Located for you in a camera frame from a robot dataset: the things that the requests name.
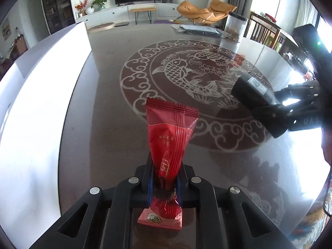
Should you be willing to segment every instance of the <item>round table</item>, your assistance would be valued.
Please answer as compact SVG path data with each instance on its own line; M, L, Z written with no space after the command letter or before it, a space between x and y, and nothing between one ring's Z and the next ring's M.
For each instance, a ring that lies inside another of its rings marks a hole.
M183 162L213 185L240 187L288 235L308 212L329 172L320 128L274 139L230 91L241 72L280 90L303 78L274 50L244 38L175 31L169 24L89 35L92 46L68 108L59 157L64 213L93 186L107 189L144 165L147 96L200 109ZM136 223L133 245L195 248L195 213L174 233Z

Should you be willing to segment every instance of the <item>red plastic packaging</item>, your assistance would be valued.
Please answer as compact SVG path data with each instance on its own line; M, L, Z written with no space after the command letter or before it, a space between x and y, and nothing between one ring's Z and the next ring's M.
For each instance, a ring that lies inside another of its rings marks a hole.
M185 105L148 98L146 117L155 185L158 189L171 192L175 188L175 179L199 112ZM138 222L180 230L182 209L176 196L168 199L154 197L150 208L142 212Z

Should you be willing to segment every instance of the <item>decorative circle pattern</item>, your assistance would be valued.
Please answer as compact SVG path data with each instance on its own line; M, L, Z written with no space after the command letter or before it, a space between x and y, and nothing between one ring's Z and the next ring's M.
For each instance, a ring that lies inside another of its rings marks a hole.
M203 41L170 40L133 54L122 68L120 88L143 119L147 97L198 108L200 118L191 143L213 150L243 151L268 136L265 127L230 94L244 72L271 88L257 68L228 49Z

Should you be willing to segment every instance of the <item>cable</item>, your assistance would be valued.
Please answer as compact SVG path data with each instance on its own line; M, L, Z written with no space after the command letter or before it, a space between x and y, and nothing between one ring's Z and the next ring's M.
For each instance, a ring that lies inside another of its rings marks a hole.
M326 214L328 217L331 217L331 214L328 213L328 211L326 210L326 208L325 208L325 203L326 203L327 194L328 194L329 189L330 189L331 176L332 176L332 162L331 162L330 172L329 172L329 175L328 175L328 180L329 180L329 182L327 183L327 189L326 189L326 193L325 193L325 197L324 197L324 202L323 202L323 210L324 210L325 214Z

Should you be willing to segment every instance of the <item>orange lounge chair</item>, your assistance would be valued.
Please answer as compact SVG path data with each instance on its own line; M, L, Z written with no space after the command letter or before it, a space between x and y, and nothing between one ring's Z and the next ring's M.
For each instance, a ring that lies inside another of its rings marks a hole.
M200 9L188 1L182 2L178 8L181 16L188 18L191 22L201 24L212 24L227 17L225 12L210 12L207 8Z
M224 3L219 0L212 0L208 10L213 12L215 15L219 13L225 13L228 16L229 12L233 12L236 9L236 6Z

